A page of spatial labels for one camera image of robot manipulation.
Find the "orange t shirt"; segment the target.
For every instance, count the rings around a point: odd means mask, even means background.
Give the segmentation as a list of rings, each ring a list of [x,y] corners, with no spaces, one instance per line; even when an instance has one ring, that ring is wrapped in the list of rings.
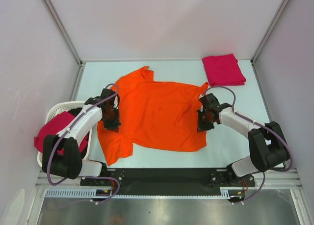
[[[134,144],[157,150],[195,152],[207,145],[206,133],[198,131],[201,86],[157,82],[144,66],[116,81],[112,90],[120,97],[119,131],[97,125],[99,143],[108,165],[133,155]]]

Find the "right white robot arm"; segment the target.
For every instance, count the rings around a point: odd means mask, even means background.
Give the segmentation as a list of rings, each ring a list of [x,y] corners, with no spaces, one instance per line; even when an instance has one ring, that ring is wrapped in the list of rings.
[[[291,153],[280,125],[277,122],[260,123],[235,110],[233,104],[219,103],[212,94],[199,99],[198,131],[214,129],[215,124],[232,128],[248,139],[249,155],[226,167],[226,181],[238,186],[244,177],[256,172],[275,169],[279,164],[291,160]]]

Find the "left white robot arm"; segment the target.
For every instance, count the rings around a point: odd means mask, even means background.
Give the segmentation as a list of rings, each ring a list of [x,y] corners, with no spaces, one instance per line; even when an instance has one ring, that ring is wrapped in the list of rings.
[[[48,182],[56,186],[66,179],[91,178],[97,185],[108,181],[108,173],[103,163],[84,160],[79,146],[95,124],[102,122],[104,128],[118,132],[120,97],[117,90],[108,86],[101,95],[85,101],[79,114],[63,129],[44,138],[42,171]]]

